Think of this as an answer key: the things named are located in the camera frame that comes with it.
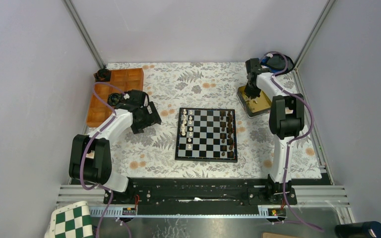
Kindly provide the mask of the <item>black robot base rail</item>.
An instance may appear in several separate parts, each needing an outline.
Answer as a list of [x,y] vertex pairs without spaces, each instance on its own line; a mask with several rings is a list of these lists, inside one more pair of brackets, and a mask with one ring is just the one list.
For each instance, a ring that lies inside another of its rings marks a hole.
[[254,215],[259,206],[296,205],[293,188],[264,178],[131,178],[111,204],[131,205],[139,215]]

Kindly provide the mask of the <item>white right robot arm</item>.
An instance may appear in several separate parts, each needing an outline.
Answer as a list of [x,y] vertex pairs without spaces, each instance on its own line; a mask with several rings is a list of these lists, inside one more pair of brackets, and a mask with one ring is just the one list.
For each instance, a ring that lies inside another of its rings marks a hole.
[[290,141],[298,137],[305,126],[303,96],[287,92],[271,70],[261,66],[258,58],[247,60],[245,66],[248,81],[243,94],[249,99],[265,94],[271,101],[268,123],[275,145],[268,179],[272,183],[288,183],[291,178],[287,170],[293,149]]

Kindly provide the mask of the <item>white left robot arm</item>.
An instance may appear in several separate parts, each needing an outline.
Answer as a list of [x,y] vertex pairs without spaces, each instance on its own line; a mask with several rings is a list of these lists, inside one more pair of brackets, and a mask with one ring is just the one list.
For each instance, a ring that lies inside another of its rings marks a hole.
[[143,133],[162,120],[149,95],[140,90],[112,93],[104,102],[112,113],[90,134],[74,137],[68,174],[82,185],[89,182],[115,191],[115,198],[127,204],[133,200],[134,191],[128,187],[128,178],[113,168],[111,146],[125,130]]

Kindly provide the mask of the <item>gold metal tin box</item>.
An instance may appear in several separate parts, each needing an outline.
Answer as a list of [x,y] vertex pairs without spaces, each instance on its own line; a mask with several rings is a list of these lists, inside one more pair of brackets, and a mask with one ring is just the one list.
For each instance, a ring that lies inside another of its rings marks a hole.
[[261,91],[259,97],[252,99],[244,93],[245,88],[245,86],[238,88],[237,97],[248,117],[254,118],[269,113],[272,102],[266,94]]

